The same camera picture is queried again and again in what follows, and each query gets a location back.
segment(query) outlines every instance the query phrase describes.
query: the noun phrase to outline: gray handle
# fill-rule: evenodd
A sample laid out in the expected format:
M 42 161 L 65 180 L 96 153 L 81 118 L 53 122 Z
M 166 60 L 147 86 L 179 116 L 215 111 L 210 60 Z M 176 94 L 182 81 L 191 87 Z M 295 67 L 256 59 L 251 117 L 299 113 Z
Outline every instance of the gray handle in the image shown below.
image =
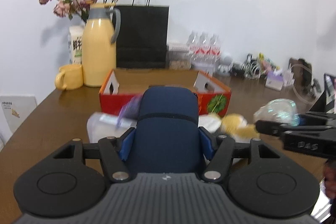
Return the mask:
M 119 9 L 117 8 L 113 8 L 112 10 L 108 11 L 109 14 L 114 14 L 115 15 L 115 30 L 114 30 L 114 34 L 111 37 L 111 44 L 115 43 L 117 40 L 117 37 L 119 35 L 119 31 L 120 31 L 120 22 L 121 22 L 121 14 Z

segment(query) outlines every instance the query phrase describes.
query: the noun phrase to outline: red cardboard box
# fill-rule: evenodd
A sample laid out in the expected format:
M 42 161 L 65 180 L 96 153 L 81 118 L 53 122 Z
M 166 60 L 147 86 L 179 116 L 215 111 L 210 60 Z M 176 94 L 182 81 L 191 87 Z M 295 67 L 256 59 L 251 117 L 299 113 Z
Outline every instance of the red cardboard box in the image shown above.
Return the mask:
M 199 114 L 226 114 L 231 89 L 214 77 L 197 70 L 115 69 L 99 91 L 101 110 L 118 115 L 132 97 L 152 86 L 181 86 L 198 95 Z

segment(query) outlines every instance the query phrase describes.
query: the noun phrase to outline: green leaf print on box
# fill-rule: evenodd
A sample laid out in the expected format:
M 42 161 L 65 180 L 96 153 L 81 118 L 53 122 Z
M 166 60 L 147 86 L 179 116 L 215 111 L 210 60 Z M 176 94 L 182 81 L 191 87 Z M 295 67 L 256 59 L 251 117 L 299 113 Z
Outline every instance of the green leaf print on box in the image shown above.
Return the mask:
M 207 110 L 208 113 L 219 113 L 224 110 L 226 106 L 226 97 L 221 95 L 214 96 L 208 103 Z

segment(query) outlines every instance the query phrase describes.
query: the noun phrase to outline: yellow thermos jug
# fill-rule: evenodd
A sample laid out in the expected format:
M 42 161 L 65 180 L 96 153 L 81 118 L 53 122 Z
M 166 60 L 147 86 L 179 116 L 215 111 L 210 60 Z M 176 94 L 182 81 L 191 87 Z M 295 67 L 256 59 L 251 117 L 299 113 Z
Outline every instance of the yellow thermos jug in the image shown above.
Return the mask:
M 116 40 L 120 30 L 120 11 L 114 4 L 95 3 L 82 36 L 83 81 L 87 86 L 101 86 L 107 74 L 117 65 Z M 116 18 L 115 30 L 110 14 Z

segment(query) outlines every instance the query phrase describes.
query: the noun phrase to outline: gray ribbed panel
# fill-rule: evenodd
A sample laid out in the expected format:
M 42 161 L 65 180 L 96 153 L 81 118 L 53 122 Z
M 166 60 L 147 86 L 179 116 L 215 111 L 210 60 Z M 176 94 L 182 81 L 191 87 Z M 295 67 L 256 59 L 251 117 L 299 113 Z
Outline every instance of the gray ribbed panel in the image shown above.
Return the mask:
M 139 174 L 114 184 L 90 210 L 62 219 L 23 215 L 16 224 L 317 224 L 310 216 L 260 218 L 234 205 L 216 184 L 195 174 Z

